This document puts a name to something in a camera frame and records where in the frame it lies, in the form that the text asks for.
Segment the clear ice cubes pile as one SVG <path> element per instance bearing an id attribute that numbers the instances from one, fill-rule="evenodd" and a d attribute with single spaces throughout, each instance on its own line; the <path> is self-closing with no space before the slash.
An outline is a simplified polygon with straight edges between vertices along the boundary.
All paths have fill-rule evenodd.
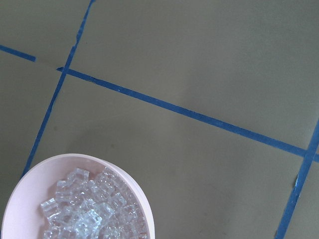
<path id="1" fill-rule="evenodd" d="M 75 168 L 56 182 L 54 197 L 40 204 L 45 239 L 149 239 L 145 214 L 121 177 L 104 170 L 90 177 Z"/>

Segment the pink bowl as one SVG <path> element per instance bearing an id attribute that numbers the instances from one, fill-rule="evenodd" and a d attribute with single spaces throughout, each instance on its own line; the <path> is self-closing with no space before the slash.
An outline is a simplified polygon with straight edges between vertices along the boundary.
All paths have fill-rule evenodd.
<path id="1" fill-rule="evenodd" d="M 46 222 L 40 203 L 52 198 L 56 182 L 65 179 L 74 168 L 82 168 L 95 176 L 108 167 L 119 175 L 135 194 L 154 239 L 155 224 L 150 204 L 138 183 L 123 169 L 105 160 L 77 153 L 61 154 L 48 158 L 31 168 L 13 190 L 2 221 L 3 239 L 41 239 Z"/>

